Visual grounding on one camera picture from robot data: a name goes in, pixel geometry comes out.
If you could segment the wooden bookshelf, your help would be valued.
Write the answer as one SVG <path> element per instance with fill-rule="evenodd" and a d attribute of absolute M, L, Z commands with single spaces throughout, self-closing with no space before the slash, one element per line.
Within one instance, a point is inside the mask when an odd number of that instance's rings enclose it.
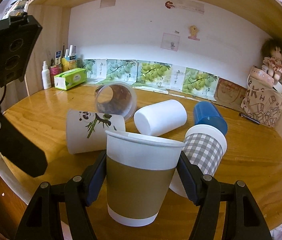
<path fill-rule="evenodd" d="M 29 95 L 42 89 L 47 54 L 71 44 L 85 57 L 166 61 L 245 86 L 263 40 L 282 40 L 278 0 L 30 0 L 28 12 L 43 26 Z M 282 115 L 275 128 L 282 138 Z"/>

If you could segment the white plastic cup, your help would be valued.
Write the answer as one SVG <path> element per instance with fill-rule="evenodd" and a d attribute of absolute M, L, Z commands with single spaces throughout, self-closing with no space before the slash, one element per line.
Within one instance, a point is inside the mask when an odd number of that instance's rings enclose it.
<path fill-rule="evenodd" d="M 185 107 L 177 100 L 166 100 L 142 107 L 134 114 L 139 133 L 160 136 L 183 126 L 187 121 Z"/>

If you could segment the white spray bottle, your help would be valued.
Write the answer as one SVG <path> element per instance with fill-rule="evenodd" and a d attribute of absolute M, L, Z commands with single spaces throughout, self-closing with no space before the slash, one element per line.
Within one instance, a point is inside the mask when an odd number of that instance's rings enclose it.
<path fill-rule="evenodd" d="M 43 83 L 43 89 L 49 89 L 52 87 L 52 82 L 50 79 L 50 71 L 48 68 L 48 64 L 46 61 L 43 61 L 43 66 L 42 66 L 42 83 Z"/>

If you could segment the black pen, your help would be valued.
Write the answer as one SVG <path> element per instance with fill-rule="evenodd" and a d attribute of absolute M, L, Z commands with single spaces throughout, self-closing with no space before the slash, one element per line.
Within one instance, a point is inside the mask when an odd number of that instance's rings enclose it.
<path fill-rule="evenodd" d="M 239 113 L 239 116 L 240 116 L 240 117 L 243 117 L 243 118 L 245 118 L 246 120 L 249 120 L 249 121 L 251 121 L 251 122 L 253 122 L 253 123 L 257 124 L 257 125 L 260 124 L 260 122 L 259 122 L 258 120 L 254 119 L 254 118 L 252 118 L 252 117 L 250 117 L 250 116 L 248 116 L 248 115 L 246 115 L 246 114 L 244 114 L 244 113 Z"/>

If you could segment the pink case on bag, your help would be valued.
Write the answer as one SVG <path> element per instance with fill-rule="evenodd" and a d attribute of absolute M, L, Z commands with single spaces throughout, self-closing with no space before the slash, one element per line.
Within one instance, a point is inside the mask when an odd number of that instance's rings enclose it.
<path fill-rule="evenodd" d="M 272 88 L 274 85 L 274 79 L 257 67 L 251 68 L 250 77 L 260 81 L 260 83 L 264 84 L 268 88 Z"/>

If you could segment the printed canvas bag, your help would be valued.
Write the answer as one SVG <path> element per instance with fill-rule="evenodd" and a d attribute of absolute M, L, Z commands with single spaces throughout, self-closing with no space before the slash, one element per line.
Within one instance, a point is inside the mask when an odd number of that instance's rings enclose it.
<path fill-rule="evenodd" d="M 282 94 L 269 89 L 257 79 L 248 77 L 241 109 L 260 124 L 274 127 L 282 112 Z"/>

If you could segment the blue plastic cup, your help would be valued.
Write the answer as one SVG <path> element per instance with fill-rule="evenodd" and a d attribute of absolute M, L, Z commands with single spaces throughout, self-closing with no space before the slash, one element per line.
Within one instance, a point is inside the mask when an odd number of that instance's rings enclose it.
<path fill-rule="evenodd" d="M 223 135 L 226 135 L 228 132 L 228 125 L 225 119 L 211 102 L 198 102 L 194 106 L 193 117 L 195 125 L 205 124 L 213 126 L 221 131 Z"/>

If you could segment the panda print paper cup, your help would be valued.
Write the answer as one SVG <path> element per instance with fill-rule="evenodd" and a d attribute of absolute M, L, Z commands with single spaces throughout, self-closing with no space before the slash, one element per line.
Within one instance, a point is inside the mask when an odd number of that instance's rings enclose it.
<path fill-rule="evenodd" d="M 70 154 L 94 152 L 107 147 L 106 131 L 125 131 L 121 115 L 69 110 L 66 119 L 66 141 Z"/>

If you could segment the grape picture strip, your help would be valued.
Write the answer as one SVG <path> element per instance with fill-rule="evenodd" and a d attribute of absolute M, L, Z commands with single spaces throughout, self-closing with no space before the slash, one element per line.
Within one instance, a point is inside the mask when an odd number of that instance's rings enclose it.
<path fill-rule="evenodd" d="M 170 63 L 121 59 L 84 59 L 79 67 L 87 71 L 89 85 L 123 82 L 145 90 L 173 90 L 207 100 L 215 100 L 219 77 Z"/>

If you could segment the brown haired doll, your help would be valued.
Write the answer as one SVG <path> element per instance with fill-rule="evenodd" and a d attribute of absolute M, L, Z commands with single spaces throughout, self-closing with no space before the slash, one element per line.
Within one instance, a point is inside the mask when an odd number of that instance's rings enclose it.
<path fill-rule="evenodd" d="M 278 83 L 282 79 L 282 42 L 270 38 L 267 39 L 261 48 L 263 57 L 261 69 Z"/>

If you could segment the green tissue box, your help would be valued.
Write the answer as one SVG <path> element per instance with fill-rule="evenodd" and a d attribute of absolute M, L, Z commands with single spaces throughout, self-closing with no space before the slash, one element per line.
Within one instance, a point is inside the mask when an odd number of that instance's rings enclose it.
<path fill-rule="evenodd" d="M 54 76 L 54 87 L 60 90 L 69 90 L 86 82 L 87 72 L 85 68 L 74 68 Z"/>

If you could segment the brown sleeve paper cup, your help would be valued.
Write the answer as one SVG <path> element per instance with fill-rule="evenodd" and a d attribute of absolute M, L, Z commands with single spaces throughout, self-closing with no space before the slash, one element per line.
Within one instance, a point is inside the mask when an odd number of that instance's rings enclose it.
<path fill-rule="evenodd" d="M 151 224 L 167 194 L 184 143 L 107 131 L 107 209 L 125 226 Z"/>

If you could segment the pink pen holder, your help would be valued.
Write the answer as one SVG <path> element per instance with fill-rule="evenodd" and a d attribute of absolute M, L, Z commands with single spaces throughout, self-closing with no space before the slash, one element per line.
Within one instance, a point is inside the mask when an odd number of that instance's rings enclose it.
<path fill-rule="evenodd" d="M 56 64 L 56 65 L 50 66 L 49 72 L 50 72 L 50 81 L 52 83 L 52 86 L 54 87 L 54 76 L 62 73 L 62 65 Z"/>

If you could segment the brown cardboard sheet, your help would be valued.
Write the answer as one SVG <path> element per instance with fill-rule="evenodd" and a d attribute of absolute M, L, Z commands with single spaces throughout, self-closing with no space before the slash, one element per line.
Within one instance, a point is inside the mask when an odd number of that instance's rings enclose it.
<path fill-rule="evenodd" d="M 241 111 L 241 103 L 244 99 L 246 88 L 231 81 L 219 78 L 214 98 L 215 104 Z"/>

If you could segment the clear red patterned cup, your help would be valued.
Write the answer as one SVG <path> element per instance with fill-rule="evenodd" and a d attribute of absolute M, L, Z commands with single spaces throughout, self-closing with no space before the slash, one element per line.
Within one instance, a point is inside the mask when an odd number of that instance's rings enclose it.
<path fill-rule="evenodd" d="M 128 121 L 137 109 L 137 95 L 134 89 L 124 82 L 101 85 L 95 90 L 97 112 L 121 115 Z"/>

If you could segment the grey checkered paper cup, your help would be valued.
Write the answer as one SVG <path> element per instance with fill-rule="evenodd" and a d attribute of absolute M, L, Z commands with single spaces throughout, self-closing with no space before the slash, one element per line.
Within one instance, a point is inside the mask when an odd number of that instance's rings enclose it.
<path fill-rule="evenodd" d="M 190 163 L 213 177 L 227 149 L 223 133 L 211 125 L 194 125 L 187 130 L 184 143 L 183 152 Z"/>

